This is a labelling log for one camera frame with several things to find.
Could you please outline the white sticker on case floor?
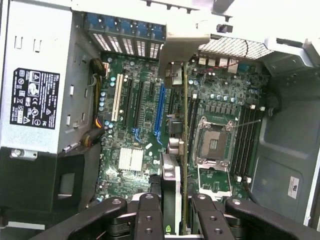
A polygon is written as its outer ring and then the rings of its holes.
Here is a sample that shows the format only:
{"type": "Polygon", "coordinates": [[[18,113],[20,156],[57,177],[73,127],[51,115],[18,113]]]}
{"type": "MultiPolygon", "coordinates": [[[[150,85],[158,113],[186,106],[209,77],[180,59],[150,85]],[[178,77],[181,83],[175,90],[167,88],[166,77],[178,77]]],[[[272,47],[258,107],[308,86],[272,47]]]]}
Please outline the white sticker on case floor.
{"type": "Polygon", "coordinates": [[[299,179],[297,177],[291,176],[288,186],[288,196],[296,199],[299,187],[299,179]]]}

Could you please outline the blue expansion slot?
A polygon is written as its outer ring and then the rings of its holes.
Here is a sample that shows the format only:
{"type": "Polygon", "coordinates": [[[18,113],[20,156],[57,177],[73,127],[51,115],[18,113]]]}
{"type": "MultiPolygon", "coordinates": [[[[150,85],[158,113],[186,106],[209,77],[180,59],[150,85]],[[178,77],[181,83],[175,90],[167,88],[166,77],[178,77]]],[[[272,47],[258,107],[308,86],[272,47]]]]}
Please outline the blue expansion slot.
{"type": "Polygon", "coordinates": [[[156,112],[154,131],[153,131],[153,134],[155,136],[158,136],[161,128],[161,119],[162,119],[162,113],[163,113],[163,107],[164,107],[164,101],[165,101],[165,94],[166,94],[166,89],[164,87],[164,84],[162,83],[160,85],[157,112],[156,112]]]}

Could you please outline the black plastic fan shroud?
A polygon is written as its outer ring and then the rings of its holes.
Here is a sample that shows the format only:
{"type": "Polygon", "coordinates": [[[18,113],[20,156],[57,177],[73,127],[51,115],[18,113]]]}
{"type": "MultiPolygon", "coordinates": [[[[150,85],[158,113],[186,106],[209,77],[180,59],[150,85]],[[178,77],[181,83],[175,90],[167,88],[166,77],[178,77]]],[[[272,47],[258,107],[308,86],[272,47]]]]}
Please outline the black plastic fan shroud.
{"type": "Polygon", "coordinates": [[[0,149],[0,216],[11,222],[54,225],[84,210],[94,197],[100,145],[33,160],[0,149]]]}

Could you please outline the silver chipset heat sink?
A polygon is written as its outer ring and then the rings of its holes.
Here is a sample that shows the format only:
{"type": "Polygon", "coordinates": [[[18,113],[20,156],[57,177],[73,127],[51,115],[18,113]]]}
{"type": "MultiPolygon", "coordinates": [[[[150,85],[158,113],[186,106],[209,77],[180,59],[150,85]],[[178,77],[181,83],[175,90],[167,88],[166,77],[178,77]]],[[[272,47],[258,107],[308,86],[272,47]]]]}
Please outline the silver chipset heat sink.
{"type": "Polygon", "coordinates": [[[143,149],[122,147],[119,153],[118,169],[141,172],[143,158],[143,149]]]}

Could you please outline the white expansion slot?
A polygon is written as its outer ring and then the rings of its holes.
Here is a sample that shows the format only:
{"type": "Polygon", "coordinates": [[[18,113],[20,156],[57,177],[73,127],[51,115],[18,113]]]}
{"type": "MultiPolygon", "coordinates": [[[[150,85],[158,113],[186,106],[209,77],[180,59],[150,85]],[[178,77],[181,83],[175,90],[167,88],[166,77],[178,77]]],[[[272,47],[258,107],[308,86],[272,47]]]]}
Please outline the white expansion slot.
{"type": "Polygon", "coordinates": [[[112,107],[112,115],[111,115],[111,120],[113,122],[116,122],[118,120],[118,113],[119,113],[119,105],[120,105],[123,77],[124,76],[122,74],[117,74],[116,86],[115,86],[115,95],[114,95],[113,107],[112,107]]]}

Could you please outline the thin socket locking lever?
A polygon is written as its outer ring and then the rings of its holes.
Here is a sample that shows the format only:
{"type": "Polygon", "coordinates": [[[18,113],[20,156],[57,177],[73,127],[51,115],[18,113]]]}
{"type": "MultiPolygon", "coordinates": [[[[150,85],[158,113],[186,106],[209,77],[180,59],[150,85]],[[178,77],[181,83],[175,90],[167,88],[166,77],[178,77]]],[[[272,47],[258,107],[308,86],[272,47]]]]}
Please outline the thin socket locking lever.
{"type": "Polygon", "coordinates": [[[251,124],[255,124],[255,123],[260,123],[261,121],[262,121],[261,119],[258,119],[258,120],[254,120],[254,121],[240,123],[240,124],[234,125],[233,128],[239,128],[239,127],[243,127],[243,126],[247,126],[247,125],[251,125],[251,124]]]}

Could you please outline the blue card retention latches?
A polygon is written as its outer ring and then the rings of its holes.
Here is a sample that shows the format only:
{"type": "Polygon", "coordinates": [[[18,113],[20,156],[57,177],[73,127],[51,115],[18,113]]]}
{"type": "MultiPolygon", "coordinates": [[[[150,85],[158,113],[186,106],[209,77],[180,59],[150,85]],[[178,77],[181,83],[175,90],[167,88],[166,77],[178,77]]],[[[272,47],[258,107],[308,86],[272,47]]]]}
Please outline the blue card retention latches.
{"type": "Polygon", "coordinates": [[[86,24],[89,29],[105,33],[115,33],[157,41],[164,41],[166,39],[166,27],[164,25],[142,20],[87,13],[86,24]]]}

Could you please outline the grey power supply unit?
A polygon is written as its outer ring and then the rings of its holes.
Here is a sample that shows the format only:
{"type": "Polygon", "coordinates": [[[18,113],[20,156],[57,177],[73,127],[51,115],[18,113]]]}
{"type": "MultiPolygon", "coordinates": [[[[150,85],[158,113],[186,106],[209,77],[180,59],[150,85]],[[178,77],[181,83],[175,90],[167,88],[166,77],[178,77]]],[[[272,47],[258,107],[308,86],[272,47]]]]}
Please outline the grey power supply unit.
{"type": "Polygon", "coordinates": [[[92,122],[90,60],[98,55],[83,16],[61,4],[9,0],[0,85],[0,149],[34,160],[39,153],[69,152],[92,122]],[[59,73],[55,129],[10,124],[13,73],[17,68],[59,73]]]}

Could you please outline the black RAM slot row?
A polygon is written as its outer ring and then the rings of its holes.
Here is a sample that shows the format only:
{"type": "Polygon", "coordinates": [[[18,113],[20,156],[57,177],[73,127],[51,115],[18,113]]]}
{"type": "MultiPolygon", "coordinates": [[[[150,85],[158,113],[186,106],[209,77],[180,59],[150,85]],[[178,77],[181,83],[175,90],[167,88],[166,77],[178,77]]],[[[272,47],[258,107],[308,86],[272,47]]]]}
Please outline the black RAM slot row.
{"type": "Polygon", "coordinates": [[[196,122],[196,116],[198,112],[200,100],[196,98],[191,98],[189,101],[189,108],[188,108],[188,152],[191,150],[192,138],[194,135],[194,128],[196,122]]]}
{"type": "MultiPolygon", "coordinates": [[[[240,111],[239,123],[260,120],[261,111],[250,107],[242,106],[240,111]]],[[[245,177],[249,177],[249,170],[254,151],[255,137],[258,122],[241,127],[237,127],[236,141],[231,162],[230,173],[235,176],[238,182],[245,177]]]]}

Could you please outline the metal socket cover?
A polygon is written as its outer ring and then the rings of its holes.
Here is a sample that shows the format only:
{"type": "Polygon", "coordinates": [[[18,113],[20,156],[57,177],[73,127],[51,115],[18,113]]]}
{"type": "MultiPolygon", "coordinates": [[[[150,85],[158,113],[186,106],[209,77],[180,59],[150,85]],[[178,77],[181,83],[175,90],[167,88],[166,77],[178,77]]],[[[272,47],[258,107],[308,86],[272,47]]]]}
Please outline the metal socket cover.
{"type": "Polygon", "coordinates": [[[232,196],[232,185],[227,167],[220,170],[197,167],[198,192],[210,196],[213,200],[222,200],[232,196]]]}

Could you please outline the CPU socket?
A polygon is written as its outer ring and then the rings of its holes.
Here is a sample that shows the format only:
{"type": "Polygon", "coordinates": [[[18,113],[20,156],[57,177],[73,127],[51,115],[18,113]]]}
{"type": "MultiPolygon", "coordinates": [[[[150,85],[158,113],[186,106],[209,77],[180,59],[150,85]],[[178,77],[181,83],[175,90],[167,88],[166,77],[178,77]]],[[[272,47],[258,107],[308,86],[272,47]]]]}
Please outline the CPU socket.
{"type": "Polygon", "coordinates": [[[200,169],[213,168],[225,171],[230,165],[235,123],[229,120],[226,123],[210,122],[203,116],[196,128],[193,142],[193,166],[200,169]]]}

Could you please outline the black expansion slot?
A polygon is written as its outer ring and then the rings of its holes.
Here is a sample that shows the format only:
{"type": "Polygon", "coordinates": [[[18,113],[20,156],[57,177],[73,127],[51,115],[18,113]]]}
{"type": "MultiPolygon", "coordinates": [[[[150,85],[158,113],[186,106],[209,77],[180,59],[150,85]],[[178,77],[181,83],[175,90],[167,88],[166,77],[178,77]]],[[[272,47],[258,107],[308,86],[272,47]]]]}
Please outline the black expansion slot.
{"type": "Polygon", "coordinates": [[[125,102],[126,105],[125,105],[124,121],[123,121],[123,126],[125,128],[128,126],[132,93],[133,93],[133,80],[129,79],[128,80],[128,86],[127,86],[127,98],[126,98],[126,102],[125,102]]]}
{"type": "Polygon", "coordinates": [[[144,82],[140,81],[138,86],[138,93],[136,96],[135,112],[134,112],[133,127],[135,129],[138,128],[138,124],[139,124],[139,115],[140,115],[140,109],[141,109],[141,100],[142,100],[143,90],[144,90],[144,82]]]}

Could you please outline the green motherboard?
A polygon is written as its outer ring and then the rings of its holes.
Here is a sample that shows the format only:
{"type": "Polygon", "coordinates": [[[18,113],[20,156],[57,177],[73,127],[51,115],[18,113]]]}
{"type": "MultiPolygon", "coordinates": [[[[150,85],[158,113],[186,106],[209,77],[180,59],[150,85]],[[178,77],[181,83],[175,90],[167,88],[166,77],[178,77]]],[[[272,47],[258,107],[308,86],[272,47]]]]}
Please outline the green motherboard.
{"type": "MultiPolygon", "coordinates": [[[[156,176],[161,174],[160,154],[166,151],[169,140],[181,136],[183,125],[183,93],[180,89],[165,89],[164,105],[158,136],[154,135],[160,87],[163,84],[155,60],[115,53],[106,53],[103,60],[109,65],[108,78],[102,83],[98,123],[104,127],[101,138],[100,167],[95,196],[103,200],[120,196],[131,200],[135,194],[151,189],[156,176]],[[112,121],[117,74],[123,75],[117,121],[112,121]],[[124,127],[128,80],[131,79],[132,98],[127,127],[124,127]],[[134,128],[135,105],[139,83],[144,82],[138,128],[134,128]],[[118,169],[121,148],[142,149],[141,171],[118,169]]],[[[215,123],[234,121],[239,124],[241,107],[263,101],[261,90],[270,79],[267,70],[257,71],[254,64],[241,63],[236,73],[222,68],[199,64],[197,57],[187,66],[188,110],[190,99],[199,104],[194,124],[201,117],[215,123]]]]}

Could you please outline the black power supply label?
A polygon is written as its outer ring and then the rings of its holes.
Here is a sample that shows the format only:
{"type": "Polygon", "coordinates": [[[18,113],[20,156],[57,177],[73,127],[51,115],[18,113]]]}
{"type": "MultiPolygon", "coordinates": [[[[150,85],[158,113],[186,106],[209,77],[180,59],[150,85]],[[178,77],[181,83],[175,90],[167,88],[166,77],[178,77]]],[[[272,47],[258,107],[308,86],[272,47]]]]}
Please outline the black power supply label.
{"type": "Polygon", "coordinates": [[[54,130],[60,74],[17,68],[13,71],[10,124],[54,130]]]}

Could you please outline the open grey PC case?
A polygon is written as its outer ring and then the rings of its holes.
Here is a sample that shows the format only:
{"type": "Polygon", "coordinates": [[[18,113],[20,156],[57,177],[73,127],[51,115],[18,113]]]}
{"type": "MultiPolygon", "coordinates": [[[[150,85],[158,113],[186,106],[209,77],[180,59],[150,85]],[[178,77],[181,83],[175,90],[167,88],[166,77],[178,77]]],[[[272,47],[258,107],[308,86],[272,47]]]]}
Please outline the open grey PC case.
{"type": "MultiPolygon", "coordinates": [[[[89,129],[76,146],[100,145],[105,128],[99,124],[99,102],[103,82],[110,67],[104,54],[117,54],[154,60],[159,73],[161,47],[166,42],[89,29],[87,13],[155,23],[204,22],[210,33],[208,43],[198,47],[188,61],[198,58],[200,65],[236,73],[238,66],[256,65],[258,72],[270,76],[261,90],[261,122],[249,167],[241,181],[230,173],[234,155],[227,167],[231,197],[214,200],[223,213],[229,198],[251,201],[309,228],[309,240],[320,240],[320,0],[32,0],[70,7],[83,16],[83,28],[97,56],[89,62],[93,88],[92,117],[89,129]],[[288,196],[290,177],[299,179],[296,199],[288,196]]],[[[0,0],[0,89],[5,44],[2,35],[7,24],[9,0],[0,0]]],[[[158,195],[164,240],[204,240],[192,231],[192,197],[199,193],[197,167],[192,160],[195,134],[187,164],[186,234],[182,234],[183,202],[183,124],[181,136],[172,137],[160,154],[161,173],[151,189],[127,200],[127,212],[99,223],[89,240],[133,240],[135,216],[142,194],[158,195]]],[[[82,211],[111,197],[98,200],[95,194],[82,211]]],[[[54,225],[8,221],[0,215],[0,240],[29,240],[54,225]]]]}

